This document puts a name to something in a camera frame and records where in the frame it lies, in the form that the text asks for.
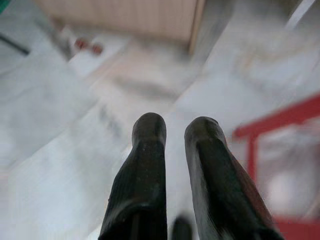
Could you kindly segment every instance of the wooden panel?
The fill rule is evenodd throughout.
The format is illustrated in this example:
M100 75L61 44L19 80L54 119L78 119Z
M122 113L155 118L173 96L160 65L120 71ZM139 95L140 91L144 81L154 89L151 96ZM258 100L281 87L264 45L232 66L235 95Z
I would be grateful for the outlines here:
M35 0L52 18L188 43L198 0Z

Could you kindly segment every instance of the red metal frame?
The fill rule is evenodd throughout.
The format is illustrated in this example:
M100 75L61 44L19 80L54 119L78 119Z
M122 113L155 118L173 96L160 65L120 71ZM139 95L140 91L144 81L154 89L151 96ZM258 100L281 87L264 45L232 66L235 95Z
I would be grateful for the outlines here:
M239 126L234 138L248 139L247 171L253 181L257 178L257 139L259 135L320 116L320 94L276 111L249 124ZM287 240L320 240L320 221L300 221L275 217L279 230Z

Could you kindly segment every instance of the floor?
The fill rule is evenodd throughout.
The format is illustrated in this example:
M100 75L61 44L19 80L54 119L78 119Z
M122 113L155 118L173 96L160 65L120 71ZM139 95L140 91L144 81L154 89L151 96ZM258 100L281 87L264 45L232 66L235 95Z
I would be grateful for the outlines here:
M167 126L169 229L181 213L195 223L186 126L215 118L245 165L244 145L231 138L236 126L319 92L319 5L288 31L277 1L225 2L207 3L194 57L174 43L100 30L92 40L104 45L101 56L83 51L69 59L40 10L11 1L1 32L31 54L0 45L1 239L96 239L132 126L146 112L161 114ZM70 29L69 40L86 34ZM291 203L295 213L317 189ZM271 211L282 203L265 198Z

